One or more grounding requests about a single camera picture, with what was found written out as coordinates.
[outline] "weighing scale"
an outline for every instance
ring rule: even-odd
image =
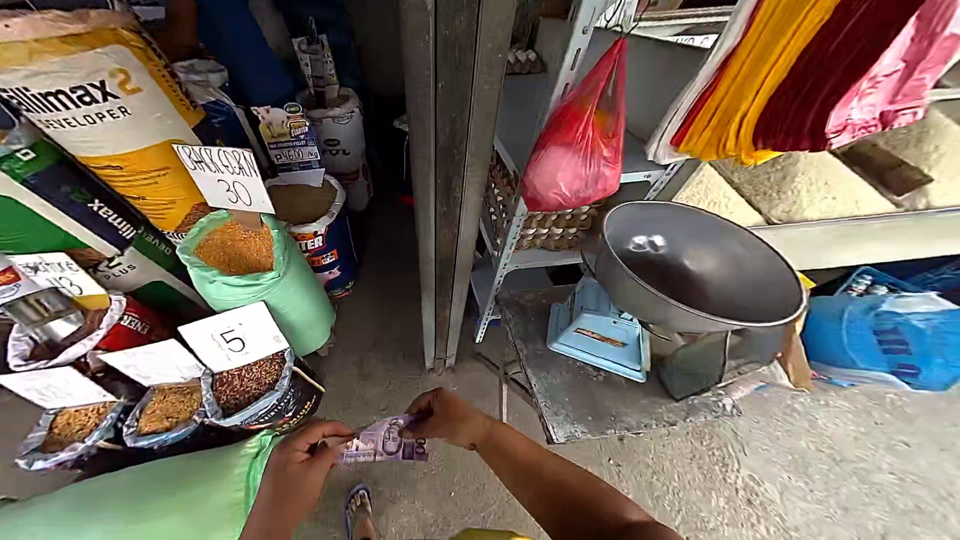
[[[589,276],[566,302],[550,307],[546,342],[551,351],[637,382],[646,381],[650,371],[648,332]]]
[[[658,362],[660,381],[674,399],[719,382],[732,344],[749,352],[743,357],[769,349],[769,335],[806,304],[797,273],[775,249],[687,205],[613,206],[581,246],[587,271],[564,303],[551,306],[547,346],[645,382],[648,328],[699,334]]]

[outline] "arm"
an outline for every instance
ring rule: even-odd
[[[324,489],[326,475],[342,446],[310,446],[333,436],[353,435],[340,422],[315,420],[276,445],[267,460],[253,508],[240,540],[290,540],[313,509]]]
[[[554,540],[681,538],[600,478],[445,388],[421,395],[407,413],[419,420],[404,438],[437,437],[476,451]]]

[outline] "yellow cloth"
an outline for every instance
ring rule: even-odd
[[[509,530],[465,528],[450,540],[530,540],[530,538]]]
[[[720,82],[680,151],[700,160],[763,163],[780,152],[754,147],[754,127],[770,96],[840,0],[761,0]]]

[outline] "brown feed pellet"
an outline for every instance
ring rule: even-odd
[[[203,395],[197,383],[157,386],[140,413],[136,430],[141,435],[165,433],[193,418],[202,404]]]
[[[40,451],[51,454],[83,441],[104,421],[104,417],[116,404],[96,404],[66,408],[57,413],[47,429],[47,436],[40,444]]]
[[[213,375],[213,398],[231,416],[250,406],[276,386],[283,372],[283,352]]]

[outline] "cracked corn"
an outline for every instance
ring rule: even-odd
[[[51,454],[72,443],[83,441],[104,421],[104,417],[114,405],[116,404],[78,406],[58,412],[47,429],[46,438],[40,444],[40,451]]]
[[[228,276],[270,272],[274,269],[274,238],[264,224],[251,231],[231,219],[204,236],[194,255]]]
[[[141,435],[166,433],[193,418],[202,404],[199,384],[157,386],[140,414],[136,430]]]

